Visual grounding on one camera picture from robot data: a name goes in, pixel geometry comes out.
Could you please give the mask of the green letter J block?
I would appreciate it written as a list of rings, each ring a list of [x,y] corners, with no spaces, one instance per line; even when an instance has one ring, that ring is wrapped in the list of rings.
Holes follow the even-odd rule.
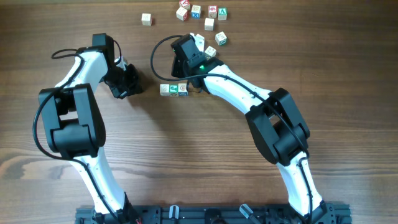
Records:
[[[178,85],[176,85],[176,84],[169,85],[169,95],[170,96],[178,96]]]

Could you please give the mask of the yellow edged wooden block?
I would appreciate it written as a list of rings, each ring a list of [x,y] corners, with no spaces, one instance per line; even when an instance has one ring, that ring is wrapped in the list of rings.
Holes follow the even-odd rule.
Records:
[[[160,84],[159,92],[161,96],[169,96],[170,95],[170,85],[169,84]]]

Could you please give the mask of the blue edged picture block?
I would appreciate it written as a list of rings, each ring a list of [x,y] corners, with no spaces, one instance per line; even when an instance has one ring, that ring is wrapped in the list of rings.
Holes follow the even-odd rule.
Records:
[[[187,84],[179,83],[178,84],[178,95],[179,96],[188,96]]]

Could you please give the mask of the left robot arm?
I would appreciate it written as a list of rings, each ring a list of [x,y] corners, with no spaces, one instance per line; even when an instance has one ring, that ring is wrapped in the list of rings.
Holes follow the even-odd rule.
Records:
[[[106,159],[106,129],[95,99],[100,83],[120,100],[143,92],[135,66],[115,56],[118,47],[111,36],[102,33],[93,35],[90,47],[56,51],[52,59],[73,57],[75,63],[60,83],[39,93],[32,124],[36,146],[52,159],[68,161],[94,201],[92,207],[76,210],[75,223],[142,221]]]

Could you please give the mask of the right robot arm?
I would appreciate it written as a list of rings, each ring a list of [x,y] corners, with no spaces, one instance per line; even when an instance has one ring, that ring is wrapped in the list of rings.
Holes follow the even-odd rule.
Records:
[[[313,222],[323,199],[308,166],[310,131],[292,96],[283,88],[270,91],[247,82],[217,58],[206,58],[197,43],[190,34],[172,43],[173,77],[189,78],[195,87],[226,100],[245,115],[257,150],[280,170],[289,205]]]

